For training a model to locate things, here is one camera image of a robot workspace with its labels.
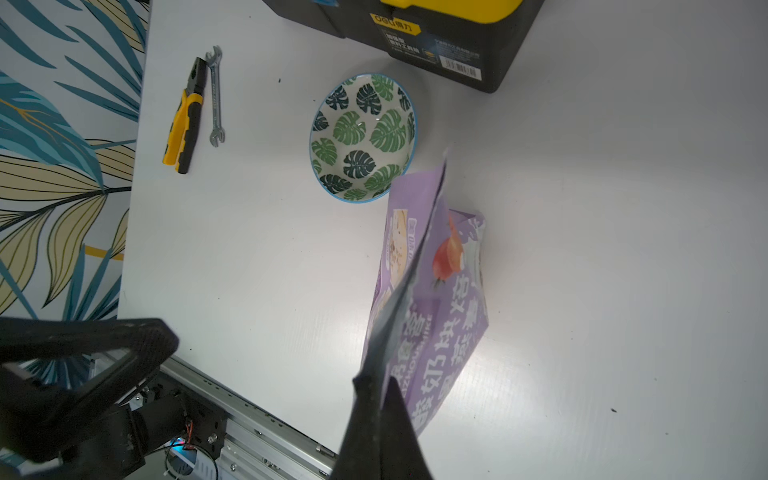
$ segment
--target open-end wrench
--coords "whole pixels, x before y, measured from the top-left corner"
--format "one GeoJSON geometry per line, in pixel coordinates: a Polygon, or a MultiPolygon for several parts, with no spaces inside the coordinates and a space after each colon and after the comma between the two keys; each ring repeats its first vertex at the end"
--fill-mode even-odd
{"type": "Polygon", "coordinates": [[[210,89],[214,97],[214,130],[210,132],[210,143],[218,147],[224,143],[224,129],[221,127],[221,96],[219,93],[219,62],[221,61],[221,48],[214,45],[214,52],[205,54],[205,62],[210,68],[210,89]]]}

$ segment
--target black toolbox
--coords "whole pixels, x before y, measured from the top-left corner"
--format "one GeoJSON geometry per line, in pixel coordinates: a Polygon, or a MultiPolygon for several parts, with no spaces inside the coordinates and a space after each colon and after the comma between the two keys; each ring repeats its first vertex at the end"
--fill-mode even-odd
{"type": "Polygon", "coordinates": [[[264,0],[283,18],[488,93],[504,80],[543,1],[264,0]]]}

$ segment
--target wall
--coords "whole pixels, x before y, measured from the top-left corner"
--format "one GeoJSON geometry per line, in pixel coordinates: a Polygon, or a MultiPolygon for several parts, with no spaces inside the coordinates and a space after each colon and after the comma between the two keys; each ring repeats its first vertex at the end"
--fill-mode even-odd
{"type": "MultiPolygon", "coordinates": [[[[148,19],[135,0],[0,0],[3,316],[117,315],[148,19]]],[[[25,366],[73,388],[89,361],[25,366]]]]}

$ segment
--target leaf-patterned bowl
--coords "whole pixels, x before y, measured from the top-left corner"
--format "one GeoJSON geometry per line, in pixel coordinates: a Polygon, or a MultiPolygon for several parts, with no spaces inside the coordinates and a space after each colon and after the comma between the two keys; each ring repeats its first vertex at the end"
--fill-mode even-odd
{"type": "Polygon", "coordinates": [[[328,193],[361,204],[408,170],[415,147],[416,114],[406,91],[385,75],[362,74],[334,88],[317,110],[310,161],[328,193]]]}

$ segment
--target toolbox label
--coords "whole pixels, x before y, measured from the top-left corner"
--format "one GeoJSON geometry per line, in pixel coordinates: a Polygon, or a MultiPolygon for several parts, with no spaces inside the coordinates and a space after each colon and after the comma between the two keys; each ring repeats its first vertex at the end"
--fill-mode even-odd
{"type": "Polygon", "coordinates": [[[442,65],[443,68],[447,68],[449,70],[453,70],[460,74],[464,74],[468,77],[476,78],[477,80],[482,81],[482,73],[480,69],[472,67],[471,65],[467,65],[466,63],[461,63],[458,60],[452,60],[451,58],[446,58],[440,55],[440,65],[442,65]]]}
{"type": "Polygon", "coordinates": [[[435,39],[435,49],[443,68],[482,81],[480,54],[478,52],[459,47],[441,38],[435,39]]]}
{"type": "Polygon", "coordinates": [[[419,25],[413,22],[373,13],[371,18],[379,25],[379,31],[384,35],[390,51],[482,81],[482,59],[478,52],[454,45],[437,35],[431,35],[428,31],[422,31],[419,25]]]}
{"type": "Polygon", "coordinates": [[[371,14],[371,18],[373,18],[373,22],[377,25],[392,28],[408,35],[418,35],[422,32],[422,29],[417,24],[402,20],[401,18],[387,18],[375,13],[371,14]]]}

